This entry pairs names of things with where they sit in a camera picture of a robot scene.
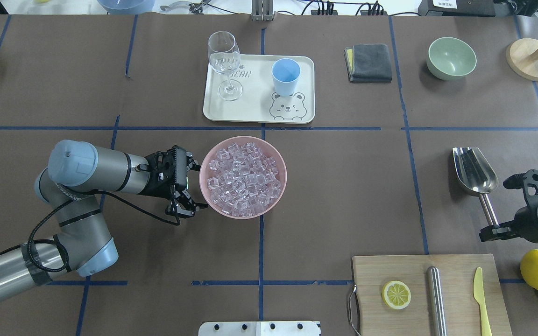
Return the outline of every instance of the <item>metal scoop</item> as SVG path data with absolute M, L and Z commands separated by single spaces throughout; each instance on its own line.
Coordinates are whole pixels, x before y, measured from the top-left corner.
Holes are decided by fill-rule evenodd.
M 478 147 L 454 147 L 454 165 L 462 189 L 471 196 L 478 196 L 487 217 L 487 223 L 499 227 L 488 193 L 497 188 L 497 175 Z

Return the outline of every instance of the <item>blue plastic cup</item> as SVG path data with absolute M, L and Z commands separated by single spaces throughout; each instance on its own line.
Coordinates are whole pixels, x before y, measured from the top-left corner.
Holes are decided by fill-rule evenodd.
M 273 87 L 280 96 L 291 96 L 296 92 L 300 77 L 300 66 L 293 59 L 280 59 L 271 67 Z

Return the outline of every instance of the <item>wine glass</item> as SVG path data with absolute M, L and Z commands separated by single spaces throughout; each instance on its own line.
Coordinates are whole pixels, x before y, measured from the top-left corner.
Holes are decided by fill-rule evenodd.
M 242 95 L 242 85 L 230 78 L 240 65 L 240 50 L 235 37 L 230 32 L 215 32 L 209 37 L 207 46 L 209 64 L 215 72 L 227 76 L 227 80 L 219 85 L 219 96 L 228 101 L 237 100 Z

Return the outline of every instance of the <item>gray cloth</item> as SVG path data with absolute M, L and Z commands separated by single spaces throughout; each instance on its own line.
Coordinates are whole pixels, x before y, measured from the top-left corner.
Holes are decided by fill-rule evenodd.
M 348 50 L 344 51 L 348 66 L 348 79 L 352 83 L 391 83 L 391 58 L 385 44 L 355 44 L 352 62 Z

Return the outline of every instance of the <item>yellow knife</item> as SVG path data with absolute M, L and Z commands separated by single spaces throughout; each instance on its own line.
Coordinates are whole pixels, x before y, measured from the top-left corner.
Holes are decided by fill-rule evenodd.
M 481 308 L 481 336 L 491 336 L 491 326 L 487 317 L 487 307 L 485 306 L 485 289 L 483 288 L 483 269 L 476 268 L 474 272 L 474 282 L 472 283 L 472 294 Z

